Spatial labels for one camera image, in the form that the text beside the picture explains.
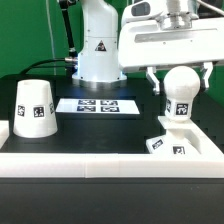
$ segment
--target triangle warning sticker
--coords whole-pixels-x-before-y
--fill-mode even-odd
[[[105,48],[105,45],[103,43],[103,41],[101,40],[100,43],[97,45],[95,51],[107,51]]]

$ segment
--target green wall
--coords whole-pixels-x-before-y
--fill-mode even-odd
[[[106,0],[121,18],[127,0]],[[0,77],[16,74],[40,60],[51,59],[51,42],[46,13],[46,0],[0,1]],[[68,55],[67,39],[57,0],[49,0],[55,52],[57,58]],[[76,49],[82,49],[83,19],[81,5],[69,9]],[[53,69],[35,69],[32,73],[53,74]],[[64,69],[57,69],[64,75]],[[145,77],[143,73],[129,77]],[[208,94],[224,106],[224,67],[214,69]]]

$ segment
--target table surface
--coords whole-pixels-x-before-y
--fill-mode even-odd
[[[43,139],[12,132],[16,85],[21,79],[49,80],[60,98],[131,99],[140,115],[56,114],[59,131]],[[147,80],[94,91],[55,76],[7,75],[0,79],[0,119],[10,137],[1,153],[147,153],[145,140],[164,133],[157,116],[165,97],[153,96]],[[192,120],[223,151],[224,109],[206,94],[195,98]],[[212,223],[224,220],[223,179],[1,178],[0,223]]]
[[[21,138],[12,131],[16,86],[19,80],[29,78],[50,81],[55,108],[60,98],[134,100],[140,115],[56,113],[56,134]],[[164,115],[165,96],[154,96],[146,79],[129,79],[125,87],[96,91],[74,86],[64,76],[8,75],[0,79],[0,90],[0,119],[10,122],[10,137],[2,153],[148,153],[146,139],[165,133],[157,119]],[[223,113],[224,108],[207,94],[194,100],[192,120],[222,151]]]

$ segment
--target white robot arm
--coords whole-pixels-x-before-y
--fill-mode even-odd
[[[129,14],[134,7],[146,2],[152,8],[154,1],[140,1],[127,7]],[[160,86],[156,70],[177,65],[200,66],[202,88],[208,89],[213,62],[224,61],[224,18],[198,19],[196,0],[162,2],[154,5],[159,7],[154,11],[161,12],[158,16],[149,17],[148,14],[148,17],[130,18],[124,11],[119,40],[121,70],[127,73],[147,71],[146,76],[158,94]]]

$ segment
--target white cup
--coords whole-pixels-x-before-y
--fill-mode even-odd
[[[13,132],[20,137],[41,138],[57,130],[50,83],[36,79],[19,81]]]

